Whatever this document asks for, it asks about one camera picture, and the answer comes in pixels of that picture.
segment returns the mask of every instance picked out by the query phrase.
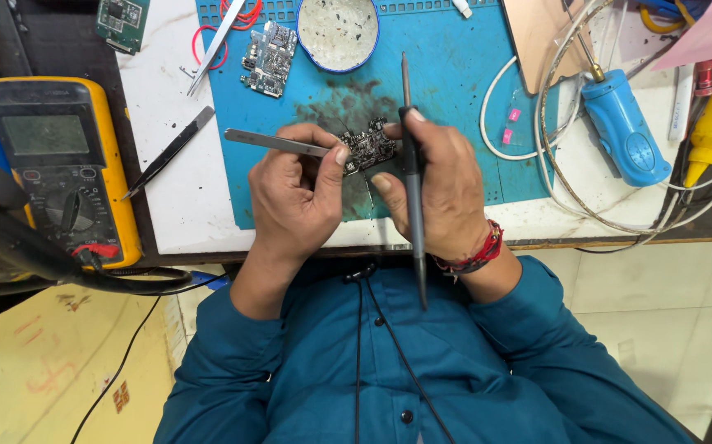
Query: person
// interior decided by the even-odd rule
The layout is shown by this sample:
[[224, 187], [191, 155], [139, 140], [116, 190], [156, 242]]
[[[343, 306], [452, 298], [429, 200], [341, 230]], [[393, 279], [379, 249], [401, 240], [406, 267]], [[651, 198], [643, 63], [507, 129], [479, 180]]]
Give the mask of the person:
[[[493, 229], [474, 148], [417, 111], [406, 120], [426, 160], [425, 250], [473, 257]], [[533, 257], [500, 244], [457, 282], [430, 273], [427, 311], [411, 268], [361, 265], [344, 280], [325, 279], [336, 261], [304, 267], [340, 223], [349, 151], [308, 123], [277, 136], [331, 151], [317, 164], [270, 150], [250, 171], [254, 244], [197, 309], [154, 442], [691, 442]], [[409, 238], [402, 181], [372, 182]]]

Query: circuit board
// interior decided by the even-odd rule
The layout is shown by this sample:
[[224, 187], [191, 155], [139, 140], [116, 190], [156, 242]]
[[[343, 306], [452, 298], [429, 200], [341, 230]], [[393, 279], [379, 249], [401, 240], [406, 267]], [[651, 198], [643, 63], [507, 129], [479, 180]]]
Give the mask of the circuit board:
[[259, 93], [279, 98], [291, 70], [298, 36], [290, 28], [267, 21], [263, 32], [252, 31], [251, 37], [252, 42], [246, 46], [246, 55], [241, 59], [250, 74], [241, 76], [241, 81]]
[[366, 133], [354, 134], [347, 131], [338, 137], [351, 149], [353, 160], [345, 164], [343, 176], [350, 176], [397, 156], [397, 143], [384, 134], [386, 118], [370, 120]]
[[149, 4], [150, 0], [101, 0], [95, 33], [116, 51], [135, 55], [142, 48]]

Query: blue silicone repair mat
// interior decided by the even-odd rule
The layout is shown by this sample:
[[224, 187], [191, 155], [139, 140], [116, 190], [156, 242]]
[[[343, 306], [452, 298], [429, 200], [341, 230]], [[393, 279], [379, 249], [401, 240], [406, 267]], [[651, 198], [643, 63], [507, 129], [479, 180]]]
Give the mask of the blue silicone repair mat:
[[[367, 131], [367, 123], [376, 117], [397, 122], [397, 108], [402, 105], [402, 51], [408, 57], [411, 96], [420, 112], [440, 125], [456, 126], [474, 146], [482, 169], [486, 205], [548, 196], [535, 160], [498, 159], [482, 142], [478, 125], [482, 98], [513, 52], [499, 3], [495, 0], [469, 0], [469, 3], [474, 15], [466, 20], [449, 0], [376, 0], [381, 35], [370, 60], [352, 73], [330, 74], [317, 68], [298, 45], [284, 94], [279, 99], [252, 91], [239, 80], [248, 73], [241, 66], [241, 57], [250, 43], [250, 31], [230, 32], [227, 61], [221, 68], [209, 71], [209, 77], [235, 224], [242, 229], [254, 227], [246, 175], [265, 150], [225, 141], [224, 130], [237, 128], [274, 134], [283, 125], [313, 122], [332, 134], [341, 134], [346, 126], [357, 133]], [[196, 4], [201, 25], [220, 23], [216, 0], [196, 0]], [[295, 29], [298, 0], [264, 0], [263, 4], [263, 14], [252, 29], [262, 32], [266, 20]], [[248, 0], [246, 8], [252, 6], [253, 0]], [[214, 34], [203, 31], [206, 47]], [[549, 101], [558, 103], [558, 88], [551, 91]], [[547, 113], [548, 125], [555, 126], [556, 107], [550, 107], [553, 109]], [[520, 119], [509, 123], [513, 108], [521, 111]], [[518, 68], [512, 67], [490, 98], [485, 114], [486, 133], [507, 154], [530, 153], [534, 150], [533, 114], [534, 97], [524, 91]], [[502, 143], [508, 127], [513, 131], [509, 145]], [[370, 168], [367, 176], [391, 171], [402, 177], [400, 159], [395, 160], [398, 161]], [[367, 187], [362, 174], [345, 177], [343, 220], [389, 216], [370, 183], [371, 202]]]

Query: fingernail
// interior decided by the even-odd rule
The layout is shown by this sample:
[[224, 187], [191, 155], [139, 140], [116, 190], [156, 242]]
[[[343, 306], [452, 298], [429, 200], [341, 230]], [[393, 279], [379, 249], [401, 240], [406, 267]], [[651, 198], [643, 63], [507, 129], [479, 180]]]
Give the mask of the fingernail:
[[337, 151], [337, 154], [336, 154], [336, 157], [334, 158], [334, 160], [337, 162], [337, 164], [344, 165], [345, 160], [347, 160], [347, 158], [348, 158], [348, 155], [351, 154], [351, 150], [348, 149], [348, 147], [346, 147], [346, 146], [341, 146], [337, 149], [339, 151]]
[[427, 119], [425, 116], [422, 116], [421, 113], [419, 112], [418, 109], [416, 108], [411, 108], [411, 110], [408, 112], [408, 115], [419, 120], [420, 122], [426, 122]]
[[391, 190], [391, 182], [381, 175], [373, 176], [370, 181], [381, 193], [388, 193]]

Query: teal shirt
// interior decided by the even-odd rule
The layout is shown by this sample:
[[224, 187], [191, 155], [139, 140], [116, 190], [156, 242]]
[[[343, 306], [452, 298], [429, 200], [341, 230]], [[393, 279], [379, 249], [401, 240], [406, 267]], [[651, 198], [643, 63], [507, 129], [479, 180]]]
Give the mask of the teal shirt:
[[[455, 441], [691, 442], [564, 307], [550, 269], [519, 259], [518, 285], [489, 304], [430, 278], [422, 311], [413, 270], [370, 278]], [[360, 442], [447, 442], [362, 287]], [[214, 292], [197, 309], [154, 442], [353, 442], [358, 298], [342, 278], [294, 285], [280, 319], [256, 321], [235, 310], [229, 287]]]

